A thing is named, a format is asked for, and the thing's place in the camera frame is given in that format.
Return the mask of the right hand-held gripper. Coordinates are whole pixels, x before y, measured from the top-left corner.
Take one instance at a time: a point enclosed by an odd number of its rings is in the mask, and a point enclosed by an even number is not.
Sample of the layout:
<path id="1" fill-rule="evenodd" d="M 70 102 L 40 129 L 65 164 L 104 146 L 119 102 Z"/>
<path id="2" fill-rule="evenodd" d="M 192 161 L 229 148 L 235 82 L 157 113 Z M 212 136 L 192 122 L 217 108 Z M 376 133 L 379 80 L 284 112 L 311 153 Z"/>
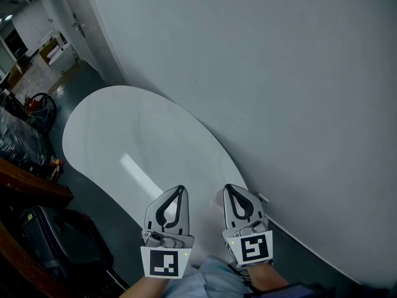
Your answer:
<path id="1" fill-rule="evenodd" d="M 260 198 L 243 187 L 226 184 L 223 205 L 225 224 L 229 229 L 224 230 L 222 236 L 236 267 L 245 268 L 272 260 L 273 234 L 269 220 L 264 218 Z M 253 223 L 237 227 L 239 220 Z"/>

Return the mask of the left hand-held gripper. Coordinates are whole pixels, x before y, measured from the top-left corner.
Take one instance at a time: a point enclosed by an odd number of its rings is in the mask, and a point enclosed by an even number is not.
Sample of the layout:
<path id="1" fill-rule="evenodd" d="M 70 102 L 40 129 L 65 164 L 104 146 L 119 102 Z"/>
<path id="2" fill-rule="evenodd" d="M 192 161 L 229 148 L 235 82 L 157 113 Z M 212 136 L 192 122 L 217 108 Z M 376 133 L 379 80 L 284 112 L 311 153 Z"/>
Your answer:
<path id="1" fill-rule="evenodd" d="M 183 185 L 163 192 L 147 208 L 141 259 L 148 278 L 182 279 L 194 245 L 189 196 Z"/>

